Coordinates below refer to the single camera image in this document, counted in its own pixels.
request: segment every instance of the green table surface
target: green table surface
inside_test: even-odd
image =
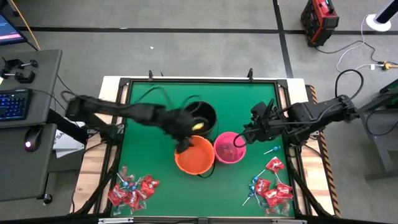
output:
[[[134,83],[131,103],[155,86],[163,87],[176,107],[180,107],[182,101],[190,95],[200,95],[201,100],[211,104],[218,117],[218,127],[214,128],[210,136],[212,140],[217,134],[227,131],[241,133],[243,125],[250,122],[250,109],[255,104],[276,99],[274,85],[268,83]],[[167,104],[159,90],[152,91],[141,102]],[[217,161],[214,174],[207,179],[186,174],[177,167],[174,161],[175,145],[176,141],[166,136],[161,129],[127,120],[119,168],[126,165],[128,174],[136,177],[150,174],[160,180],[155,194],[146,201],[147,209],[136,212],[134,216],[266,216],[254,197],[243,207],[242,203],[248,196],[248,185],[252,178],[265,169],[265,165],[274,156],[286,164],[281,137],[248,145],[245,157],[236,164]],[[274,146],[281,146],[282,150],[263,154]],[[291,185],[286,169],[280,170],[278,176],[282,182]],[[271,171],[266,170],[260,177],[270,180],[271,188],[275,188],[276,177]],[[125,206],[115,216],[129,215],[129,207]],[[288,217],[293,216],[290,202]]]

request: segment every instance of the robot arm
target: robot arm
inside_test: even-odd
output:
[[[295,103],[282,111],[278,111],[274,100],[271,100],[268,105],[258,103],[251,114],[252,122],[245,124],[243,131],[247,144],[271,141],[283,135],[295,146],[302,145],[311,133],[324,129],[331,122],[352,121],[359,117],[354,104],[346,95],[318,104]]]
[[[145,126],[157,126],[178,141],[178,153],[190,146],[189,137],[193,134],[195,125],[192,115],[181,109],[167,110],[164,105],[152,103],[124,105],[90,96],[75,96],[69,101],[65,116],[72,121],[84,121],[87,125],[98,128],[101,135],[111,141],[117,139],[118,128],[106,124],[95,113],[131,118]]]

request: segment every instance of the white paper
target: white paper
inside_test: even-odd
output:
[[[76,122],[79,127],[84,126],[84,122]],[[57,130],[55,133],[55,140],[53,145],[53,150],[57,155],[57,158],[66,156],[67,154],[84,149],[84,144],[74,140],[69,135]]]

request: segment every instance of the computer mouse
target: computer mouse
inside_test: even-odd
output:
[[[32,126],[27,130],[24,141],[26,151],[34,152],[39,148],[40,140],[42,139],[42,132],[42,125]]]

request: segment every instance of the bucket handle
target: bucket handle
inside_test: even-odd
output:
[[[199,177],[201,177],[201,178],[203,178],[203,179],[206,179],[206,178],[208,178],[208,177],[210,177],[211,175],[213,175],[213,173],[214,173],[214,168],[216,167],[216,158],[214,158],[214,161],[213,161],[213,168],[212,168],[212,170],[211,170],[211,173],[207,176],[207,177],[204,177],[204,176],[202,176],[202,175],[200,175],[200,174],[198,174],[197,176],[199,176]]]

